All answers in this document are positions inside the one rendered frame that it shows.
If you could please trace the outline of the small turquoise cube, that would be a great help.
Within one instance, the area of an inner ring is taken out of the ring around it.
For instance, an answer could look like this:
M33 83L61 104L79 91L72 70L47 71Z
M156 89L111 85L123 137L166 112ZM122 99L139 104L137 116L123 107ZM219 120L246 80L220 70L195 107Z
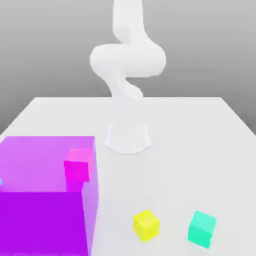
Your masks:
M189 224L187 235L188 241L209 249L216 222L216 217L196 211Z

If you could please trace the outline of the small magenta cube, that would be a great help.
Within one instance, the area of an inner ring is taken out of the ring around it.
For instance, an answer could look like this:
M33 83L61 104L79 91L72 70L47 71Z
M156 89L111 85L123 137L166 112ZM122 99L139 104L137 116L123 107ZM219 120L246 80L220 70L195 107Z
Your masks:
M88 148L71 148L64 159L66 190L80 192L94 172L94 151Z

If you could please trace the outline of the small yellow cube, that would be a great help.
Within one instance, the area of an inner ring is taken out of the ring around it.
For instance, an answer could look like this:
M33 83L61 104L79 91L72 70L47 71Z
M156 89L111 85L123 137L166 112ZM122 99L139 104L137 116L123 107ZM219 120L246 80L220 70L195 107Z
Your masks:
M133 230L143 242L146 242L159 234L160 220L147 209L133 217Z

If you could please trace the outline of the large purple box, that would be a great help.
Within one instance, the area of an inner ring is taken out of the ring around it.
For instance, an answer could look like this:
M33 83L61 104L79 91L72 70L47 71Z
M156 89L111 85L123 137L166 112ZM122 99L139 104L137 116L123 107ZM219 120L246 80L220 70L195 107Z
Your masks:
M94 152L94 172L68 192L70 149ZM99 205L94 136L7 136L0 142L0 256L91 256Z

